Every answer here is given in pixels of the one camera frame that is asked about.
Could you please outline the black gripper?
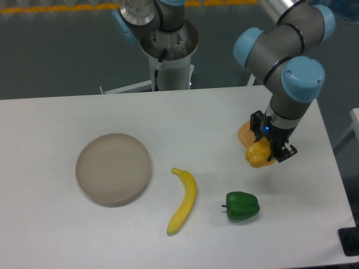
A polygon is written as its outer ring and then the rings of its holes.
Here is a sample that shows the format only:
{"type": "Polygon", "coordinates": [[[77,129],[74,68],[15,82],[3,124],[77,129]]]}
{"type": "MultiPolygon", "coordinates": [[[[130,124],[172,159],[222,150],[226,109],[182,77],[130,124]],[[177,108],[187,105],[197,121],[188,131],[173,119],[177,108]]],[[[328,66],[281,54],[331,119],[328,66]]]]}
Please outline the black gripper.
{"type": "Polygon", "coordinates": [[[263,137],[270,142],[268,161],[281,163],[297,153],[297,149],[288,143],[294,128],[278,127],[273,115],[264,114],[261,110],[251,114],[250,131],[254,134],[255,142],[263,137]]]}

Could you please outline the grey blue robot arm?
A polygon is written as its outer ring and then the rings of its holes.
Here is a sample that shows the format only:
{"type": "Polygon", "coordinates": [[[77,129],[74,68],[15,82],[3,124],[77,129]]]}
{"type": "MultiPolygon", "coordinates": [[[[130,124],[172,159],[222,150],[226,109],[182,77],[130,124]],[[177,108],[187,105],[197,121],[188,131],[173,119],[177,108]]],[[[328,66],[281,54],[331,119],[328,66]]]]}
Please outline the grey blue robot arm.
{"type": "MultiPolygon", "coordinates": [[[[236,61],[271,92],[266,110],[252,113],[237,134],[254,168],[296,154],[289,138],[325,81],[322,65],[304,52],[335,30],[334,14],[320,4],[260,1],[260,6],[275,29],[247,29],[233,47],[236,61]]],[[[112,15],[123,37],[138,41],[148,56],[153,91],[190,87],[190,58],[199,36],[185,19],[184,1],[121,1],[112,15]]]]}

